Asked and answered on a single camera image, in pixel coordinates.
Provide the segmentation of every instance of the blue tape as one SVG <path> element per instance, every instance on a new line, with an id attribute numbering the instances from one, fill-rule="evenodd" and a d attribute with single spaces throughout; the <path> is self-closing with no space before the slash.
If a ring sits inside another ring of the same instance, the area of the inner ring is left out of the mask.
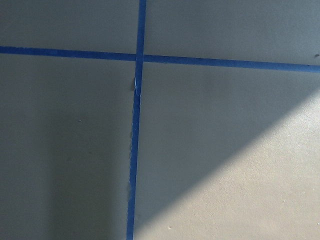
<path id="1" fill-rule="evenodd" d="M 320 65 L 303 65 L 278 62 L 224 60 L 181 56 L 144 55 L 143 60 L 149 63 L 203 65 L 247 69 L 267 69 L 295 72 L 320 73 Z"/>
<path id="2" fill-rule="evenodd" d="M 130 156 L 130 176 L 129 176 L 129 201 L 127 212 L 126 239 L 134 239 L 135 205 L 136 205 L 136 182 L 138 165 L 138 143 L 139 143 L 139 122 L 140 122 L 140 97 L 142 86 L 142 74 L 144 65 L 144 44 L 145 44 L 145 23 L 146 23 L 147 0 L 140 0 L 138 15 L 138 30 L 136 40 L 136 60 L 135 60 L 135 90 L 133 97 L 132 116 L 132 140 Z"/>
<path id="3" fill-rule="evenodd" d="M 35 56 L 51 56 L 81 59 L 106 59 L 106 60 L 122 60 L 135 61 L 136 55 L 130 53 L 117 52 L 101 52 L 101 51 L 78 51 L 78 50 L 62 50 L 48 48 L 33 47 L 14 47 L 0 46 L 2 54 L 19 54 L 19 55 L 35 55 Z"/>

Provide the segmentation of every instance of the concrete floor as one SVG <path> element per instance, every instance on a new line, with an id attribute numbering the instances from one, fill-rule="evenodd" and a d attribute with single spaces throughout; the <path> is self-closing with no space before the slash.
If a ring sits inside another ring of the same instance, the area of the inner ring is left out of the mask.
<path id="1" fill-rule="evenodd" d="M 0 46 L 135 54 L 138 8 L 0 1 Z M 319 9 L 147 0 L 144 53 L 319 66 Z M 126 239 L 134 76 L 0 54 L 0 239 Z M 318 240 L 319 109 L 319 73 L 144 63 L 134 239 Z"/>

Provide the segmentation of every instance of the textured surface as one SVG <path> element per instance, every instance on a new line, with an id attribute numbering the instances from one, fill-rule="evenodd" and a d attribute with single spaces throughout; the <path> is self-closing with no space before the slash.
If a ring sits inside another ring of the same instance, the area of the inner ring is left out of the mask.
<path id="1" fill-rule="evenodd" d="M 320 236 L 316 73 L 146 63 L 136 240 Z"/>
<path id="2" fill-rule="evenodd" d="M 2 0 L 0 45 L 135 53 L 137 0 Z"/>
<path id="3" fill-rule="evenodd" d="M 0 239 L 125 239 L 134 68 L 0 55 Z"/>
<path id="4" fill-rule="evenodd" d="M 318 0 L 151 0 L 145 54 L 320 65 Z"/>

